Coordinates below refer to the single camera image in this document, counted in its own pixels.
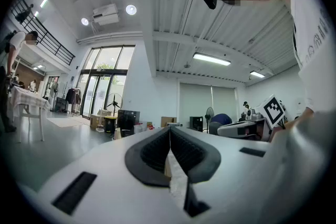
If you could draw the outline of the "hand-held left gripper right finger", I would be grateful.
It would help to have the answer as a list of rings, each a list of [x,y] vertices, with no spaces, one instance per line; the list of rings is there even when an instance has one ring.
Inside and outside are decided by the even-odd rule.
[[[269,191],[278,145],[170,129],[171,150],[187,175],[186,209],[170,224],[271,224]]]

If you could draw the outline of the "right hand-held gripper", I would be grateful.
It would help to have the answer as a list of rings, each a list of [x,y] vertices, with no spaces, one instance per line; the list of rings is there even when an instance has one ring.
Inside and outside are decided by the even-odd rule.
[[[268,142],[275,127],[284,127],[284,116],[280,101],[271,95],[259,106],[249,109],[243,121],[219,127],[217,135]]]

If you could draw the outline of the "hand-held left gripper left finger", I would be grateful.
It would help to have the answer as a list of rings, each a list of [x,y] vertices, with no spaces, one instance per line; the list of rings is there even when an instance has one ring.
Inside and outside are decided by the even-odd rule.
[[[20,185],[27,201],[51,224],[171,224],[170,181],[131,147],[167,129],[141,132],[94,147],[52,175],[40,191]]]

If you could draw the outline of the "person's right forearm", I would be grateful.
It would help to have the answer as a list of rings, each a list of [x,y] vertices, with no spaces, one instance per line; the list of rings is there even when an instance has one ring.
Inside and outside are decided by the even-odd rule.
[[[285,129],[291,129],[296,124],[298,124],[300,121],[311,117],[313,114],[314,114],[314,112],[310,108],[305,108],[303,113],[298,118],[294,119],[293,121],[287,122],[285,124]]]

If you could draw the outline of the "black bin with yellow lid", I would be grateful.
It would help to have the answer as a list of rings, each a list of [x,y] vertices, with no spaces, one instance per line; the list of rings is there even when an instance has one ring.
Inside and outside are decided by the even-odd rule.
[[[116,130],[116,120],[117,118],[115,116],[105,116],[104,117],[104,132],[114,134]]]

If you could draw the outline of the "cardboard box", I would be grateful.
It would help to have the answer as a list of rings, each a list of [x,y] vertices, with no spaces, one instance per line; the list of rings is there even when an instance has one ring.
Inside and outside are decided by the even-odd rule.
[[[161,127],[166,127],[167,123],[176,123],[177,117],[168,117],[168,116],[162,116],[161,117]]]
[[[90,116],[90,127],[93,129],[104,128],[105,116],[111,116],[111,111],[100,109],[96,114]]]

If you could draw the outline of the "black standing fan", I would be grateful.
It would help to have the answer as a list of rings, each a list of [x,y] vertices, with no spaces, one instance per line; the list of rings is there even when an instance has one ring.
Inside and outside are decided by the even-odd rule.
[[[209,123],[211,122],[211,119],[214,117],[214,110],[212,107],[208,107],[205,114],[205,120],[206,120],[206,132],[208,133],[209,129]]]
[[[116,116],[123,106],[122,96],[118,93],[110,93],[106,101],[106,110],[111,112],[112,116]]]

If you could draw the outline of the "beige floor mat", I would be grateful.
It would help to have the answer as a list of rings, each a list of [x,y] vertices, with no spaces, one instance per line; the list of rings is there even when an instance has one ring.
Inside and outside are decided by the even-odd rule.
[[[48,118],[47,120],[58,127],[90,126],[90,121],[81,117]]]

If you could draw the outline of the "white roller blinds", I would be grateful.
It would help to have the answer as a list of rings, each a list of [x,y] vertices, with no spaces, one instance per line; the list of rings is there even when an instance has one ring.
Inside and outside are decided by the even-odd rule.
[[[227,114],[232,121],[237,121],[235,90],[197,84],[180,84],[179,121],[188,127],[190,117],[204,117],[211,107],[214,114]]]

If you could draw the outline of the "small black cabinet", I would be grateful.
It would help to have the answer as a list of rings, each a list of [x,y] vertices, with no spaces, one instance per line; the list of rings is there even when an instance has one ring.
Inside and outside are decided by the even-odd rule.
[[[203,131],[203,117],[202,116],[190,116],[189,128],[202,132]]]

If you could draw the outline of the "person's white printed T-shirt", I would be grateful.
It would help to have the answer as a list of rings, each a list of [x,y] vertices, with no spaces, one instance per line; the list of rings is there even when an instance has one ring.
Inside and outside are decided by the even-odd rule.
[[[322,0],[290,0],[295,57],[314,112],[336,110],[336,29]]]

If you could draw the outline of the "glass entrance door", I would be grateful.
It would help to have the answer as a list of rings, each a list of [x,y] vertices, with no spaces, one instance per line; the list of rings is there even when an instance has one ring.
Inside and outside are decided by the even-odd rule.
[[[89,119],[100,109],[106,110],[110,93],[123,96],[134,45],[117,45],[89,50],[77,82],[81,88],[80,114]]]

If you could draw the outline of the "clothes rack with garments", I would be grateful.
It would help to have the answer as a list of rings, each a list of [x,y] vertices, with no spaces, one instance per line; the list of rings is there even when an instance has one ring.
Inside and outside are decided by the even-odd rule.
[[[68,89],[65,100],[67,101],[67,104],[71,106],[71,108],[68,109],[70,113],[79,114],[81,98],[82,94],[80,87],[71,87]]]

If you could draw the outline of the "white folding table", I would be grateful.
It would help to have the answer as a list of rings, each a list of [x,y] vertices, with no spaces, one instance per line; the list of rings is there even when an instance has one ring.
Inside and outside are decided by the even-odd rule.
[[[47,100],[29,90],[13,86],[11,94],[10,103],[12,105],[14,117],[19,117],[19,105],[35,106],[44,110],[50,109],[50,104]]]

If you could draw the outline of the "black mezzanine railing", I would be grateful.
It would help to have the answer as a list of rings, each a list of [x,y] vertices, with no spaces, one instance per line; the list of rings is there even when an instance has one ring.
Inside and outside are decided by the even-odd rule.
[[[9,11],[16,18],[19,14],[28,10],[28,5],[25,0],[13,0]],[[38,42],[52,55],[64,62],[66,65],[70,65],[75,55],[65,48],[62,43],[58,41],[49,30],[41,23],[41,21],[34,16],[32,11],[29,12],[26,19],[19,23],[26,32],[37,31]]]

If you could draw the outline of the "white ceiling air conditioner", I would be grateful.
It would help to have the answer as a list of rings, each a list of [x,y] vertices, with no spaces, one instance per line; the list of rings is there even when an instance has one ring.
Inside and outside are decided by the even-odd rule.
[[[119,20],[118,9],[114,3],[93,10],[93,21],[100,26],[118,23]]]

